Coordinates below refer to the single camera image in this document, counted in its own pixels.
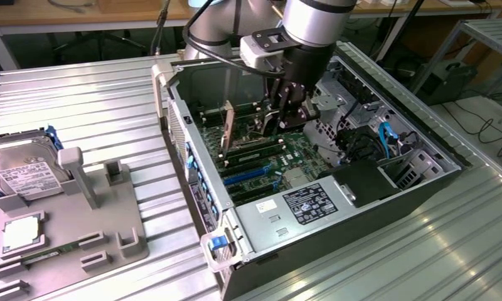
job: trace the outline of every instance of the hard drive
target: hard drive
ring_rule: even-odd
[[[25,200],[62,191],[61,182],[70,173],[57,165],[61,147],[49,131],[33,130],[0,137],[0,194],[18,194]]]

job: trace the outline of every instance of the robotic arm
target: robotic arm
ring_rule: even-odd
[[[264,135],[301,126],[319,117],[309,98],[356,0],[288,0],[277,28],[266,0],[212,2],[205,2],[184,27],[185,58],[196,58],[200,52],[268,78]],[[240,39],[245,65],[226,59],[230,34],[249,34]]]

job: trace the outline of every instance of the black label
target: black label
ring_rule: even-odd
[[[319,183],[282,195],[299,224],[308,224],[337,209]]]
[[[200,217],[202,218],[204,226],[208,232],[212,232],[216,229],[216,223],[213,222],[212,215],[208,210],[208,202],[200,191],[198,184],[189,184],[189,189],[192,190],[193,199],[197,203]]]

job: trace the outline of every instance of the aluminum profile table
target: aluminum profile table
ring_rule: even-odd
[[[419,91],[436,63],[443,59],[460,33],[470,35],[476,41],[482,42],[487,47],[502,54],[502,19],[459,21],[435,52],[433,57],[428,61],[427,67],[413,80],[409,89],[413,93]]]
[[[413,213],[238,298],[502,300],[502,169],[349,44],[339,46],[472,163]],[[164,56],[162,61],[176,60]],[[51,123],[83,168],[130,165],[150,255],[39,300],[218,300],[156,125],[152,58],[1,73],[0,133]]]

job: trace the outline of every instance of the wooden table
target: wooden table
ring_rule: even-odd
[[[492,12],[488,18],[494,18],[502,10],[500,0],[488,0]],[[399,17],[392,32],[385,40],[380,56],[388,50],[397,30],[407,18],[415,0],[408,4],[397,5],[391,13]],[[361,2],[352,10],[351,18],[383,18],[388,16],[391,7],[383,4]],[[416,16],[443,14],[476,14],[478,6],[452,8],[439,0],[425,0]],[[170,0],[169,14],[165,26],[182,26],[192,15],[193,10],[186,5],[186,0]],[[14,57],[2,41],[6,34],[57,33],[71,31],[93,31],[111,29],[154,28],[157,11],[138,13],[99,13],[98,7],[85,8],[85,13],[78,14],[67,9],[51,6],[46,0],[15,0],[13,6],[0,6],[0,65],[3,70],[18,69]]]

